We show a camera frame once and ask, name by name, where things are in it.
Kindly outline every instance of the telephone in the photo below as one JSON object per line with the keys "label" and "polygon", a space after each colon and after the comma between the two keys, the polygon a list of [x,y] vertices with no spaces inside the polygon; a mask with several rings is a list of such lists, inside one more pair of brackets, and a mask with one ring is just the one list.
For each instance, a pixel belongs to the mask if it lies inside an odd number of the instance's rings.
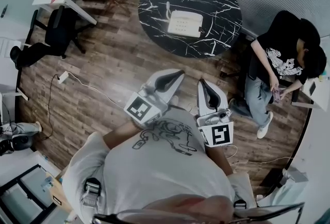
{"label": "telephone", "polygon": [[193,12],[175,10],[169,18],[170,3],[166,3],[166,17],[169,19],[168,33],[174,33],[183,36],[197,37],[201,36],[203,16]]}

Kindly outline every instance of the floor plank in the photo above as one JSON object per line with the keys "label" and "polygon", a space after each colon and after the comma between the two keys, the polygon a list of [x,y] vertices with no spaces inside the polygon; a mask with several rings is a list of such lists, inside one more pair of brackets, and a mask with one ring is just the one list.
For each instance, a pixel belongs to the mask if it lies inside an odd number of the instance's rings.
{"label": "floor plank", "polygon": [[[109,102],[104,96],[92,91],[70,77],[65,84],[53,82],[50,101],[53,136],[47,140],[41,138],[52,131],[48,123],[47,104],[50,96],[50,82],[55,74],[65,70],[88,85],[106,93],[121,106],[129,99],[133,91],[155,71],[166,68],[179,68],[186,72],[182,87],[177,92],[179,106],[193,115],[196,108],[196,84],[205,78],[217,84],[228,97],[237,93],[236,78],[219,78],[219,72],[227,73],[239,70],[235,50],[244,45],[237,43],[233,51],[227,51],[208,59],[182,58],[172,55],[154,44],[143,31],[137,14],[139,0],[127,0],[132,12],[126,17],[123,11],[114,7],[104,11],[104,0],[77,0],[87,12],[95,16],[98,24],[80,34],[79,40],[87,50],[83,55],[71,43],[67,58],[46,56],[36,64],[22,71],[20,88],[30,98],[19,100],[19,111],[23,121],[40,121],[44,132],[35,143],[35,148],[46,155],[55,165],[63,169],[72,155],[84,144],[88,135],[94,131],[107,133],[121,125],[128,117]],[[41,18],[47,23],[48,15]],[[32,42],[44,40],[45,32],[35,28]],[[237,154],[229,159],[231,164],[239,162],[265,162],[283,156],[291,156],[301,135],[307,109],[290,105],[290,95],[280,102],[269,106],[274,112],[274,120],[264,139],[257,140],[257,126],[253,121],[233,115],[234,144]],[[235,147],[226,147],[226,155],[234,154]],[[268,164],[241,163],[234,165],[236,171],[247,171],[255,194],[265,194],[267,188],[259,186],[272,168],[284,168],[287,159]]]}

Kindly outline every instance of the person in black t-shirt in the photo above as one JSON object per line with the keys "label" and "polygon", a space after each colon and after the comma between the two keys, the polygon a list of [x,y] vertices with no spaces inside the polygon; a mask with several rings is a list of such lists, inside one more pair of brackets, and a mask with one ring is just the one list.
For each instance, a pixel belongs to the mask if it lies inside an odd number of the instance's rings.
{"label": "person in black t-shirt", "polygon": [[308,20],[298,19],[288,11],[279,12],[268,32],[251,43],[260,60],[257,78],[245,81],[245,100],[233,99],[229,108],[240,115],[252,118],[258,125],[258,138],[268,130],[273,113],[266,110],[273,89],[278,89],[278,79],[284,75],[296,75],[296,81],[281,91],[287,93],[299,89],[308,78],[323,73],[326,56],[319,46],[320,36]]}

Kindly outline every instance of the round table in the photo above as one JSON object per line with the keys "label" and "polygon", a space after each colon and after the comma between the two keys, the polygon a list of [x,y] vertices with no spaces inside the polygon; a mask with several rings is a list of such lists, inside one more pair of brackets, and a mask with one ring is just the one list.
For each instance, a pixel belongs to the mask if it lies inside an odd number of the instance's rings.
{"label": "round table", "polygon": [[[199,38],[167,32],[167,1],[170,11],[189,11],[203,16]],[[236,0],[140,0],[138,9],[140,23],[149,38],[166,51],[183,57],[211,57],[230,49],[242,25]]]}

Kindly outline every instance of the dragon graphic on shirt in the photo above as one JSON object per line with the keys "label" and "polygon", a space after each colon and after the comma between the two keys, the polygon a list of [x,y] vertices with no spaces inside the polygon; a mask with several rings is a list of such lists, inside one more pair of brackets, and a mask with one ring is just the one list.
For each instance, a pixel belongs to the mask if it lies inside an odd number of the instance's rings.
{"label": "dragon graphic on shirt", "polygon": [[267,48],[266,54],[272,61],[272,65],[277,70],[279,75],[301,75],[303,68],[294,68],[294,59],[287,59],[286,62],[283,62],[279,59],[281,56],[280,52],[272,48]]}
{"label": "dragon graphic on shirt", "polygon": [[172,119],[162,119],[155,121],[148,129],[141,132],[140,139],[132,146],[132,149],[139,150],[151,139],[166,140],[176,152],[191,156],[191,152],[197,151],[189,145],[192,137],[191,127]]}

